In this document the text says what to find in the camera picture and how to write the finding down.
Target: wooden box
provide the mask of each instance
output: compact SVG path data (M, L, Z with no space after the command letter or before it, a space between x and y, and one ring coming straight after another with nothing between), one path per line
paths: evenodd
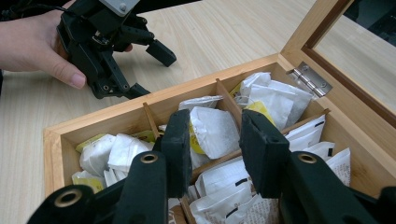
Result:
M271 72L273 79L295 85L287 74L302 62L319 73L332 89L310 103L301 121L328 111L321 140L336 143L335 152L350 148L351 187L377 197L385 186L396 186L394 113L314 50L349 5L347 0L317 1L278 54L48 127L44 132L46 195L72 184L71 175L80 171L79 153L75 151L79 143L99 133L155 131L167 123L181 101L205 95L223 95L219 108L232 112L239 125L241 109L228 92L259 71ZM195 170L194 176L204 169Z

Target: wooden table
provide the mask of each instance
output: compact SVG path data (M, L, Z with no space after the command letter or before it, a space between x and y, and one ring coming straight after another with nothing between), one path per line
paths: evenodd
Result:
M177 56L164 67L134 46L115 54L130 84L158 91L280 52L314 0L204 0L142 14ZM5 73L0 98L0 220L24 223L44 200L43 129L125 98L97 100L42 72Z

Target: human hand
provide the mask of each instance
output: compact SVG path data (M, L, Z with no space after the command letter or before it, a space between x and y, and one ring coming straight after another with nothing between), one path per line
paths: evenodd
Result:
M42 70L81 89L86 77L66 60L67 54L56 31L61 15L62 11L53 10L39 16L0 22L0 68L14 72Z

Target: white paper packet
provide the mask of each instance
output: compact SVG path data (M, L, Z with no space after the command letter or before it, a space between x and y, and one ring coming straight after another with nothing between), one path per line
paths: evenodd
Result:
M202 178L203 185L198 185L197 190L201 197L215 193L231 184L235 184L238 181L249 178L242 157L239 157L238 159L239 160L225 165L216 166L200 175L199 178Z
M146 144L138 138L119 133L110 151L108 166L115 170L128 173L134 157L145 151L149 151Z
M192 111L196 106L207 107L207 108L215 108L216 104L223 97L221 95L217 96L203 96L200 98L194 98L186 101L182 101L178 105L178 110L189 109Z
M305 125L290 131L285 137L290 142L290 151L304 150L320 141L325 124L325 115L307 122Z
M116 178L116 175L114 174L114 170L113 169L108 169L104 171L104 175L105 175L105 180L106 180L106 185L108 187L112 186L113 184L117 183L118 180Z
M243 80L241 83L241 89L240 89L242 96L241 99L247 99L250 96L252 85L267 87L270 81L271 81L271 73L264 73L264 72L255 73L245 78L245 80Z
M93 189L94 193L106 188L106 181L103 177L91 175L87 171L76 172L72 175L74 185L86 185Z
M296 95L287 91L263 87L253 84L249 99L252 102L261 101L268 110L276 127L283 130L293 108Z
M249 202L241 204L238 209L225 219L226 224L239 223L279 223L277 199L264 199L256 194Z
M331 142L319 142L312 147L308 147L303 151L314 153L321 157L324 161L328 161L332 157L332 150L335 147L335 143Z
M190 204L197 223L224 223L225 218L238 204L247 203L251 198L251 182L231 185L216 193L206 195Z
M271 80L268 85L269 88L274 88L279 91L286 91L294 94L293 107L291 108L285 128L293 125L304 113L306 107L311 101L313 95L307 91L300 90L296 87L286 83Z
M233 162L240 161L240 160L242 160L242 157L241 157L241 156L240 156L240 157L237 157L237 158L233 158L233 159L231 159L231 160L222 162L221 164L219 164L219 165L217 165L217 166L214 166L214 167L212 167L212 168L206 170L206 172L210 172L210 171L212 171L212 170L214 170L214 169L220 168L221 166L226 166L226 165L228 165L228 164L231 164L231 163L233 163ZM205 192L205 184L204 184L204 179L203 179L202 174L200 174L200 175L198 176L198 178L197 178L197 181L195 181L195 189L196 189L196 191L198 192L198 194L199 194L200 197L206 195L206 192Z
M343 182L345 186L350 185L350 149L349 147L335 154L331 159L326 161L335 175Z
M196 169L211 161L205 154L198 154L192 148L190 148L190 155L192 169Z
M81 168L92 175L104 177L103 171L107 169L108 157L115 140L116 136L105 134L85 146L79 158Z
M196 106L190 117L199 146L210 159L239 148L239 133L230 112Z

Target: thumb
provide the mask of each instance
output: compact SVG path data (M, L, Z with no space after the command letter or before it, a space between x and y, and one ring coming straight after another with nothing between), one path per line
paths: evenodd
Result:
M46 61L45 72L76 89L84 87L87 78L66 59L53 52Z

